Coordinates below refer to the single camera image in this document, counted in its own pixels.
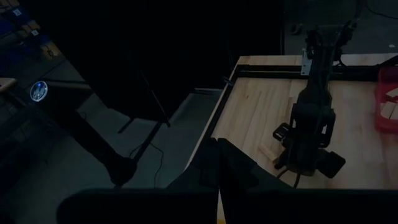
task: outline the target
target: circular logo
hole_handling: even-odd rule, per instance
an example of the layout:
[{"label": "circular logo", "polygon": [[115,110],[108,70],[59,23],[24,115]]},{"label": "circular logo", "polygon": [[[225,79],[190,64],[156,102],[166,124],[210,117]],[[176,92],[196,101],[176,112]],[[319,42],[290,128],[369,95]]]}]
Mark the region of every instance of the circular logo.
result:
[{"label": "circular logo", "polygon": [[35,83],[30,89],[30,98],[35,102],[40,102],[47,96],[49,88],[43,81]]}]

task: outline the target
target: concrete floor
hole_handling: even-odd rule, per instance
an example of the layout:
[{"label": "concrete floor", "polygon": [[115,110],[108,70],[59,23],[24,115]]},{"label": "concrete floor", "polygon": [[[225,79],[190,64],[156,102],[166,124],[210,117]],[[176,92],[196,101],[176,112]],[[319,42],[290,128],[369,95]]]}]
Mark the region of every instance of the concrete floor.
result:
[{"label": "concrete floor", "polygon": [[[285,22],[286,54],[301,54],[305,46],[305,33],[289,35],[290,25],[302,22],[305,27],[315,24],[343,23],[353,17],[354,1],[305,0],[303,14],[296,10],[291,2],[287,3]],[[369,4],[375,10],[392,16],[398,2],[371,0]],[[363,9],[358,28],[351,42],[344,48],[346,54],[396,52],[391,44],[397,44],[398,22],[370,14]],[[46,77],[64,80],[79,80],[77,71],[60,57],[52,62],[32,63],[26,68],[10,71],[28,89],[31,83],[45,73]],[[59,67],[47,72],[52,66]],[[164,151],[163,166],[158,174],[156,187],[166,187],[180,175],[190,157],[200,134],[218,100],[218,96],[191,94],[172,120],[172,127],[162,126],[153,140],[153,144]],[[122,134],[117,131],[128,118],[107,109],[93,95],[81,108],[87,114],[88,122],[122,156],[140,145],[153,126],[152,121],[135,120]],[[65,134],[39,156],[29,171],[16,186],[1,200],[1,207],[8,211],[17,223],[55,223],[55,211],[59,203],[67,196],[83,189],[111,188],[105,168],[90,154],[81,148],[71,137]],[[149,146],[139,163],[136,175],[124,187],[153,188],[154,175],[160,165],[160,153]]]}]

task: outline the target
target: metal frame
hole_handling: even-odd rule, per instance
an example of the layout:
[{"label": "metal frame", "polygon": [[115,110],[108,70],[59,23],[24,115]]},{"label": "metal frame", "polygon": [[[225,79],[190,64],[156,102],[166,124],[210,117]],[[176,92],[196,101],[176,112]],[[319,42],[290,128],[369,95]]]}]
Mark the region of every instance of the metal frame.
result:
[{"label": "metal frame", "polygon": [[[356,82],[377,82],[378,66],[335,66],[333,73],[330,75],[330,81],[356,81]],[[230,78],[232,85],[226,85],[225,92],[221,97],[220,103],[211,118],[211,121],[200,140],[197,152],[204,148],[206,142],[211,138],[217,122],[228,101],[229,95],[234,88],[234,84],[238,78],[277,78],[277,79],[298,79],[307,80],[308,75],[301,75],[301,66],[285,66],[285,65],[237,65],[232,77]]]}]

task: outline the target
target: wooden table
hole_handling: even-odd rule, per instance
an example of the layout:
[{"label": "wooden table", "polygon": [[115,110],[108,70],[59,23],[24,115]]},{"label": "wooden table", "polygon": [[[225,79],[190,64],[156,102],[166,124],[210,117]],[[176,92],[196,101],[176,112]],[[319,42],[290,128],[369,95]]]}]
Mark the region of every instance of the wooden table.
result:
[{"label": "wooden table", "polygon": [[[395,54],[343,55],[342,61],[346,65],[374,65],[393,56]],[[301,61],[302,57],[295,55],[245,56],[238,64],[301,65]],[[305,80],[239,78],[211,136],[228,139],[263,169],[277,175],[280,170],[274,169],[272,162],[258,150],[258,145],[263,143],[277,154],[282,152],[272,132],[279,124],[289,123],[292,105],[305,85]],[[346,164],[333,179],[319,172],[313,177],[302,177],[298,188],[398,189],[398,136],[381,134],[374,128],[375,87],[376,83],[371,82],[330,82],[336,121],[327,150],[344,157]],[[281,180],[293,185],[295,176],[287,172]],[[221,200],[218,217],[224,219]]]}]

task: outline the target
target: red plastic container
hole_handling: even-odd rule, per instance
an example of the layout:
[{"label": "red plastic container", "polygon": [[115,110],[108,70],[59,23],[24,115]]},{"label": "red plastic container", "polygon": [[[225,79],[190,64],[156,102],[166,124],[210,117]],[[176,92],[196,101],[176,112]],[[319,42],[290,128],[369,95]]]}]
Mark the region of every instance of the red plastic container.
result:
[{"label": "red plastic container", "polygon": [[398,134],[398,120],[382,117],[381,103],[387,101],[398,103],[398,97],[391,98],[386,93],[398,88],[398,67],[384,67],[379,72],[379,82],[376,88],[376,129],[384,133]]}]

